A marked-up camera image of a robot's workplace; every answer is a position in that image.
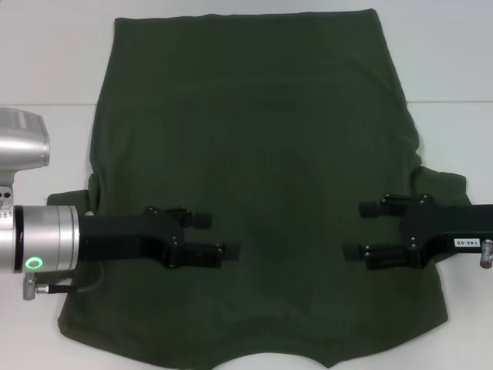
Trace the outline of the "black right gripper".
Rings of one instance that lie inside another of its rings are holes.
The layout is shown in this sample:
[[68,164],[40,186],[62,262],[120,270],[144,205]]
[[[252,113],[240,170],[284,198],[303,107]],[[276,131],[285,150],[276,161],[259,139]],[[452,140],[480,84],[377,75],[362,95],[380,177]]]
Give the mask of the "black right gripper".
[[363,261],[368,270],[392,267],[421,269],[442,254],[479,254],[492,262],[492,205],[443,206],[430,194],[386,194],[358,204],[361,218],[401,218],[401,245],[343,245],[345,261]]

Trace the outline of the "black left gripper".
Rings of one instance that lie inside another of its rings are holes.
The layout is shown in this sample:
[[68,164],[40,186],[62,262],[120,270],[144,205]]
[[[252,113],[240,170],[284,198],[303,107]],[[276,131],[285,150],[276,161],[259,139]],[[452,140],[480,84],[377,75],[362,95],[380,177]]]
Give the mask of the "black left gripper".
[[149,258],[169,268],[221,268],[238,261],[240,243],[185,243],[183,228],[208,230],[213,215],[186,207],[147,207],[139,215],[79,219],[79,261]]

